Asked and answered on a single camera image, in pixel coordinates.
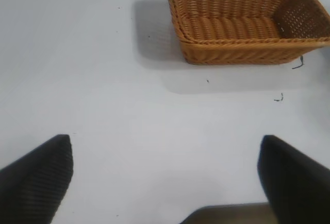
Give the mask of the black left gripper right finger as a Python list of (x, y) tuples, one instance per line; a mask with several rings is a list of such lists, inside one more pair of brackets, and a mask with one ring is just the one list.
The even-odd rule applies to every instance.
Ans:
[(274, 135), (260, 144), (257, 170), (278, 223), (329, 223), (329, 169)]

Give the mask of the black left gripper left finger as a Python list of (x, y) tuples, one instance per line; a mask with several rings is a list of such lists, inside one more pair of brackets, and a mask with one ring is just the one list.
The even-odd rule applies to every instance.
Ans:
[(73, 165), (70, 137), (59, 134), (1, 169), (1, 223), (51, 223)]

